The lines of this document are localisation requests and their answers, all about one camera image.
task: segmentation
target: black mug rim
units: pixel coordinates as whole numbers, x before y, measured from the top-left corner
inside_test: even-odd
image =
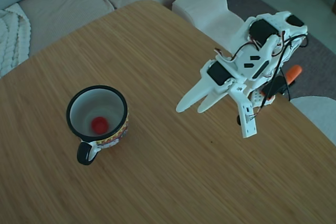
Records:
[[[74,102],[85,92],[92,90],[92,89],[107,89],[110,90],[112,92],[114,92],[122,101],[122,104],[124,106],[124,114],[122,116],[122,119],[120,121],[120,123],[118,124],[117,127],[115,127],[112,131],[102,135],[102,136],[85,136],[81,133],[79,133],[78,131],[76,131],[76,129],[73,127],[71,120],[70,120],[70,110],[72,108],[72,105],[74,104]],[[127,103],[126,103],[126,99],[124,98],[124,96],[116,89],[110,87],[110,86],[106,86],[106,85],[95,85],[95,86],[90,86],[87,87],[81,91],[79,91],[77,94],[75,94],[75,96],[73,98],[71,98],[68,107],[67,107],[67,112],[66,112],[66,118],[67,118],[67,123],[68,126],[70,128],[70,130],[73,132],[73,134],[75,134],[76,136],[78,136],[79,138],[81,138],[84,142],[87,143],[91,143],[94,141],[99,141],[99,140],[103,140],[105,138],[108,138],[110,136],[112,136],[114,133],[118,132],[118,130],[123,126],[123,124],[126,121],[126,117],[127,117],[127,113],[128,113],[128,108],[127,108]]]

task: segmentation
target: orange object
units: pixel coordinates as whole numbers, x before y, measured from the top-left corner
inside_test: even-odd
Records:
[[[294,65],[286,73],[286,81],[290,85],[297,76],[302,73],[302,67],[300,65]]]

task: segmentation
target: knit blanket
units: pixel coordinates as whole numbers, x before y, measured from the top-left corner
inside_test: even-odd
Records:
[[[28,59],[30,22],[19,4],[0,10],[0,78]]]

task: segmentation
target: gray rug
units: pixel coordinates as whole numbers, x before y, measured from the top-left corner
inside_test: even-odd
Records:
[[[261,0],[227,0],[227,2],[229,10],[244,20],[262,13],[278,12]],[[336,55],[315,37],[309,35],[308,38],[308,47],[298,48],[283,66],[284,71],[295,64],[303,68],[302,74],[290,88],[290,95],[292,98],[316,95],[336,100]]]

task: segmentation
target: mug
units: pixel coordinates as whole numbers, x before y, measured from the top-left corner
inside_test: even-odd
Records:
[[[78,92],[66,113],[70,130],[81,140],[78,162],[90,165],[101,149],[116,145],[127,132],[128,115],[124,96],[112,87],[97,85]]]

